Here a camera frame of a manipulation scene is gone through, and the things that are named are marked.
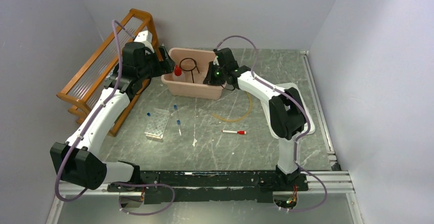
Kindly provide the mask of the white bottle red cap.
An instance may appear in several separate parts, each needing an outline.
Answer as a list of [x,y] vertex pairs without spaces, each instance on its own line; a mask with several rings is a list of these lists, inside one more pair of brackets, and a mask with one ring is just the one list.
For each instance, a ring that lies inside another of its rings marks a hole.
[[172,80],[175,82],[186,82],[186,75],[178,65],[176,65],[174,68]]

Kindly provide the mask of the pink plastic bin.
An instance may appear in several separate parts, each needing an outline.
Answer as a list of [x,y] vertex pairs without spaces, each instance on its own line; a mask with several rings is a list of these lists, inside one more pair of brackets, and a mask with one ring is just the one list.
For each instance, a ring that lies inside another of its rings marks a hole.
[[161,81],[167,85],[168,90],[175,96],[186,96],[193,98],[205,98],[217,100],[220,98],[223,87],[210,86],[203,84],[203,80],[208,71],[208,63],[215,59],[213,51],[186,49],[186,48],[172,48],[169,50],[169,56],[179,66],[183,58],[194,58],[200,70],[200,74],[195,74],[195,83],[191,82],[190,73],[184,72],[186,75],[186,82],[175,82],[172,80],[172,73],[161,76]]

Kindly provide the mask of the black wire tripod stand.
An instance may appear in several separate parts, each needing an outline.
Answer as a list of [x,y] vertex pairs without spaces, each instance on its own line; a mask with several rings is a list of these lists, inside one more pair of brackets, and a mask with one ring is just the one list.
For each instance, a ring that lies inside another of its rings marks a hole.
[[201,73],[197,61],[191,57],[183,58],[179,63],[179,67],[184,72],[190,73],[192,83],[195,83],[195,74]]

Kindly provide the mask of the glass dropper blue fittings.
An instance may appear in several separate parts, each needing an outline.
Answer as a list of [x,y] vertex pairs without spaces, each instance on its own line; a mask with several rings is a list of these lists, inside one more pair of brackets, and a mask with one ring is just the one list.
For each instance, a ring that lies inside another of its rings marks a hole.
[[175,104],[173,106],[173,108],[175,110],[176,122],[177,122],[177,126],[178,126],[179,135],[182,136],[181,121],[180,121],[178,106]]

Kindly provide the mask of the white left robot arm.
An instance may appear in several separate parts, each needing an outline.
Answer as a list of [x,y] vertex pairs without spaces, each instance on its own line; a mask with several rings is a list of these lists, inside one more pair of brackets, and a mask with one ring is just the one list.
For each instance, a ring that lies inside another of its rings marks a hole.
[[121,51],[121,62],[104,82],[99,101],[81,126],[64,142],[54,143],[50,156],[60,181],[95,190],[102,184],[121,182],[128,191],[140,188],[138,165],[129,162],[103,162],[99,150],[104,138],[120,115],[143,88],[143,81],[170,74],[175,62],[165,45],[152,51],[142,42],[128,42]]

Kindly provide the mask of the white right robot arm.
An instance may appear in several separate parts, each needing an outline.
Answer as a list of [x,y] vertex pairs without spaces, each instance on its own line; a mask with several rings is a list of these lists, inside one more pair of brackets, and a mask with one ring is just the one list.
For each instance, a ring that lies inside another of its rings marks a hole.
[[239,66],[229,48],[215,49],[214,61],[209,62],[205,83],[231,85],[258,98],[264,105],[270,132],[278,137],[279,157],[276,184],[289,190],[300,175],[299,139],[311,130],[311,123],[299,89],[274,85],[261,78],[251,68]]

